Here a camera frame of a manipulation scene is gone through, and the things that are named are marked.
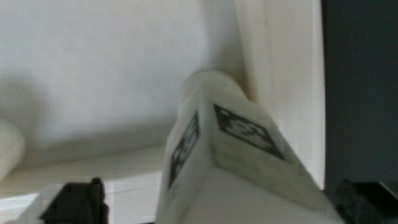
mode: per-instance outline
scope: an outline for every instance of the rounded white object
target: rounded white object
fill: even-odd
[[[25,138],[15,125],[0,118],[0,181],[25,156]]]

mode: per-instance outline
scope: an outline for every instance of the dark panel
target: dark panel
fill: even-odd
[[[327,193],[398,180],[398,1],[326,0]]]

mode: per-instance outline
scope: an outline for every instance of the white wall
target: white wall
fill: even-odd
[[[326,172],[320,0],[237,0],[251,98],[271,112],[317,183]]]
[[[25,166],[164,142],[185,78],[244,71],[235,20],[231,0],[0,0],[0,116]]]

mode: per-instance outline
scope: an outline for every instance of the black and white pattern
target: black and white pattern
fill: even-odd
[[[215,105],[215,115],[221,130],[247,144],[269,152],[285,160],[283,153],[276,147],[271,134],[262,125],[239,116],[228,109]]]
[[[176,180],[184,164],[192,152],[192,148],[196,146],[196,142],[201,135],[201,128],[199,128],[199,115],[196,113],[194,118],[191,120],[191,124],[185,130],[184,138],[178,143],[178,148],[175,150],[173,156],[171,156],[171,178],[169,178],[169,187],[173,185],[173,182]]]

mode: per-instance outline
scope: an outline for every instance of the white object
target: white object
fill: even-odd
[[[249,98],[271,113],[319,186],[324,188],[326,87],[320,0],[239,0],[237,9]]]
[[[271,116],[231,77],[215,71],[194,75],[184,94],[157,223],[343,223]]]
[[[0,181],[22,162],[25,138],[15,125],[0,119]]]

